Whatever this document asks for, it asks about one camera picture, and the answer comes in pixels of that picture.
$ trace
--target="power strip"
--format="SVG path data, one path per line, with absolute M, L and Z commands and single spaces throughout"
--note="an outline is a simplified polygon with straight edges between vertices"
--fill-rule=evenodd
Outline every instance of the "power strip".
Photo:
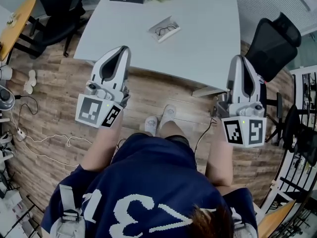
M 26 134 L 20 128 L 18 128 L 18 135 L 21 140 L 24 140 L 26 138 Z

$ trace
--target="black office chair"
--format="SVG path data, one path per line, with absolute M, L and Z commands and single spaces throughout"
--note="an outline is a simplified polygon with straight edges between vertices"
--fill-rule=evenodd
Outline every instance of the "black office chair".
M 268 116 L 270 120 L 276 126 L 273 134 L 266 139 L 266 142 L 269 142 L 276 134 L 278 134 L 278 140 L 276 145 L 279 145 L 281 138 L 283 138 L 284 144 L 283 147 L 290 152 L 294 152 L 294 137 L 298 137 L 301 127 L 301 121 L 299 119 L 299 112 L 295 105 L 293 105 L 287 113 L 285 122 L 275 121 L 271 116 Z
M 294 47 L 299 47 L 301 45 L 301 33 L 284 13 L 281 12 L 279 17 L 273 21 L 273 24 L 278 32 L 284 34 L 287 41 Z
M 317 132 L 301 124 L 296 150 L 314 167 L 317 163 Z
M 275 131 L 269 136 L 265 142 L 268 143 L 275 135 L 277 135 L 277 141 L 275 142 L 275 145 L 279 145 L 279 142 L 281 140 L 281 133 L 283 130 L 283 100 L 282 95 L 280 93 L 276 93 L 276 100 L 270 100 L 266 99 L 266 105 L 269 106 L 275 106 L 276 107 L 276 117 L 278 118 L 278 121 L 276 121 L 270 114 L 266 114 L 266 117 L 268 117 L 276 126 Z
M 270 82 L 276 75 L 297 55 L 297 47 L 301 43 L 301 35 L 295 25 L 283 14 L 273 22 L 267 18 L 259 21 L 255 36 L 251 43 L 250 49 L 246 54 L 246 58 L 253 65 L 257 74 L 259 74 L 266 82 Z M 276 94 L 276 100 L 266 98 L 266 85 L 261 84 L 260 102 L 265 112 L 266 106 L 276 106 L 275 121 L 272 116 L 267 117 L 273 121 L 276 130 L 266 140 L 269 142 L 277 134 L 276 145 L 281 140 L 282 122 L 282 97 Z
M 297 48 L 288 41 L 267 18 L 260 20 L 246 58 L 266 82 L 275 76 L 297 55 Z
M 88 20 L 80 19 L 80 17 L 85 13 L 81 2 L 82 0 L 40 1 L 46 14 L 51 17 L 49 18 L 43 32 L 37 33 L 34 38 L 39 43 L 39 47 L 33 48 L 37 49 L 39 52 L 43 52 L 46 46 L 56 44 L 67 38 L 63 52 L 63 55 L 67 57 L 67 48 L 74 33 L 88 22 Z M 35 28 L 36 23 L 32 27 L 30 35 L 33 35 Z

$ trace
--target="white cable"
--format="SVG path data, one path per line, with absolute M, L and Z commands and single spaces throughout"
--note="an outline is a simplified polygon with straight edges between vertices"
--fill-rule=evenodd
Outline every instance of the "white cable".
M 71 140 L 72 138 L 76 138 L 76 139 L 79 139 L 79 140 L 85 140 L 85 141 L 87 141 L 88 143 L 92 144 L 92 142 L 90 142 L 90 141 L 87 140 L 86 138 L 83 138 L 83 137 L 75 137 L 75 136 L 67 137 L 66 135 L 56 135 L 56 134 L 55 134 L 54 136 L 48 136 L 48 137 L 46 137 L 46 138 L 44 138 L 44 139 L 42 139 L 42 140 L 34 140 L 34 139 L 33 139 L 32 137 L 30 137 L 30 136 L 26 136 L 26 137 L 31 138 L 31 139 L 33 140 L 33 142 L 35 142 L 35 143 L 41 143 L 41 142 L 43 142 L 44 140 L 46 140 L 46 139 L 48 139 L 48 138 L 53 138 L 53 137 L 66 137 L 66 138 L 67 138 L 66 145 L 67 145 L 68 147 L 71 147 L 70 140 Z
M 10 112 L 11 112 L 12 122 L 13 122 L 13 124 L 14 124 L 16 130 L 18 130 L 18 126 L 16 125 L 16 123 L 15 123 L 15 121 L 14 121 L 14 118 L 13 118 L 12 110 L 10 110 Z M 31 138 L 31 139 L 33 140 L 33 142 L 37 143 L 37 142 L 43 142 L 44 140 L 46 140 L 46 139 L 48 139 L 48 138 L 52 138 L 52 137 L 56 137 L 56 136 L 57 136 L 57 137 L 66 137 L 66 138 L 67 138 L 67 143 L 66 143 L 66 145 L 67 145 L 68 147 L 71 146 L 70 140 L 71 140 L 72 138 L 82 139 L 82 140 L 85 140 L 85 141 L 87 141 L 88 143 L 92 144 L 92 142 L 90 142 L 90 141 L 87 140 L 86 138 L 75 137 L 75 136 L 71 136 L 70 138 L 68 138 L 66 135 L 48 136 L 48 137 L 44 138 L 43 140 L 39 140 L 39 141 L 38 141 L 38 140 L 34 140 L 34 139 L 33 139 L 32 137 L 30 137 L 30 136 L 26 136 L 26 137 Z M 33 152 L 33 151 L 26 145 L 26 143 L 25 143 L 24 141 L 22 141 L 22 143 L 25 145 L 25 147 L 26 147 L 31 153 L 35 154 L 36 156 L 46 157 L 46 158 L 48 158 L 48 159 L 50 159 L 50 160 L 52 160 L 52 161 L 55 161 L 55 162 L 57 162 L 57 163 L 60 163 L 60 164 L 62 164 L 62 165 L 68 166 L 68 167 L 77 167 L 77 166 L 78 166 L 78 164 L 77 164 L 77 165 L 69 165 L 69 164 L 60 162 L 60 161 L 58 161 L 58 160 L 56 160 L 56 159 L 53 159 L 53 158 L 51 158 L 51 157 L 49 157 L 49 156 L 47 156 L 47 155 L 35 153 L 35 152 Z

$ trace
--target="glasses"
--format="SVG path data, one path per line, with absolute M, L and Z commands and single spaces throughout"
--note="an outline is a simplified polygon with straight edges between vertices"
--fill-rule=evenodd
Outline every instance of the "glasses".
M 170 32 L 174 29 L 176 29 L 178 26 L 173 25 L 173 24 L 169 24 L 167 27 L 158 27 L 157 29 L 155 29 L 155 33 L 158 36 L 162 36 L 164 34 L 166 34 L 167 32 Z

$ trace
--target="person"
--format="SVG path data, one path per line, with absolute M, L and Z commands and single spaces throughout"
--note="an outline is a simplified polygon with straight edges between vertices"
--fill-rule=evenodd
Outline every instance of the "person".
M 115 155 L 123 112 L 111 129 L 101 127 L 81 164 L 55 189 L 41 223 L 44 237 L 257 237 L 252 196 L 232 185 L 233 148 L 221 122 L 203 175 L 175 115 L 176 107 L 167 105 L 159 137 L 158 119 L 147 118 L 145 131 L 131 135 Z M 59 219 L 69 218 L 69 195 L 84 219 L 82 236 L 71 226 L 56 232 Z

